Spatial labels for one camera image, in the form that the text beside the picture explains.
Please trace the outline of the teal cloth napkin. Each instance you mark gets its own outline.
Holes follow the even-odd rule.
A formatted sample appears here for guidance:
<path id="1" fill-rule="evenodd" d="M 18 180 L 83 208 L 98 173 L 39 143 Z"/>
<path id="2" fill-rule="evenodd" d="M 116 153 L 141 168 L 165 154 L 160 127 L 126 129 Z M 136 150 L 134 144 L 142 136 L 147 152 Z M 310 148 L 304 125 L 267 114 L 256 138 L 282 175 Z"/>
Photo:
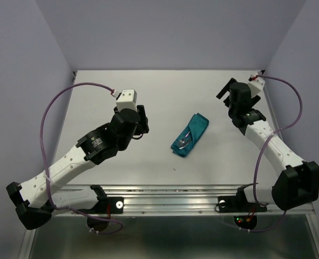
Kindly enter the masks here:
<path id="1" fill-rule="evenodd" d="M 172 143 L 172 152 L 185 158 L 195 147 L 209 125 L 209 120 L 202 114 L 194 114 L 185 129 Z"/>

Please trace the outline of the silver fork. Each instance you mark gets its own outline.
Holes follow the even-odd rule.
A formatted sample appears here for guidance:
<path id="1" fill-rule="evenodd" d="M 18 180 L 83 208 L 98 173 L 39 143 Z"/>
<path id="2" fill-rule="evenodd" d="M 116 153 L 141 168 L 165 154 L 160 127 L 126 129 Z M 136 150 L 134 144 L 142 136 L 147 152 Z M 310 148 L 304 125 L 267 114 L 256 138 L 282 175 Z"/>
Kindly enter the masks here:
<path id="1" fill-rule="evenodd" d="M 189 144 L 189 139 L 180 139 L 177 144 L 176 147 L 178 149 L 183 149 L 185 148 L 187 145 Z"/>

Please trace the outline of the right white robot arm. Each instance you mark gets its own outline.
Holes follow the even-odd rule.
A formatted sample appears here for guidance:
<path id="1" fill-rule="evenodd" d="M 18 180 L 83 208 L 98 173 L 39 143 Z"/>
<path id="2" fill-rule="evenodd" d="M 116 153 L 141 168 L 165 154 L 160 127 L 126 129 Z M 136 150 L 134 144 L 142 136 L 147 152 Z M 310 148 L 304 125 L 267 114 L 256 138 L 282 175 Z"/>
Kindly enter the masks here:
<path id="1" fill-rule="evenodd" d="M 233 125 L 257 148 L 259 157 L 266 157 L 277 180 L 273 185 L 260 186 L 257 176 L 253 183 L 240 186 L 233 196 L 220 196 L 215 209 L 221 213 L 243 213 L 251 209 L 267 211 L 269 204 L 287 211 L 314 202 L 319 196 L 319 165 L 295 154 L 279 137 L 282 130 L 273 130 L 266 117 L 254 108 L 264 88 L 266 76 L 251 76 L 248 83 L 231 78 L 217 94 L 228 107 Z"/>

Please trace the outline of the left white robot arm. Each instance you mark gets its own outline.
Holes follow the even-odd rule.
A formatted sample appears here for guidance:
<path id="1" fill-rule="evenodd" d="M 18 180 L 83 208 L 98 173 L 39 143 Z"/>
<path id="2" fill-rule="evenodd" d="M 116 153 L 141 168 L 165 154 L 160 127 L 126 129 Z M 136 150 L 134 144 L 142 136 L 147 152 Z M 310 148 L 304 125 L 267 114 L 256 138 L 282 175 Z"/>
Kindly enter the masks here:
<path id="1" fill-rule="evenodd" d="M 72 193 L 59 190 L 83 172 L 124 151 L 131 140 L 141 139 L 149 132 L 143 105 L 135 110 L 115 111 L 106 123 L 80 138 L 61 159 L 32 179 L 6 187 L 15 205 L 16 214 L 27 230 L 37 229 L 54 216 L 67 210 L 87 216 L 87 223 L 102 221 L 103 228 L 111 222 L 112 213 L 123 212 L 123 197 L 108 197 L 100 185 Z"/>

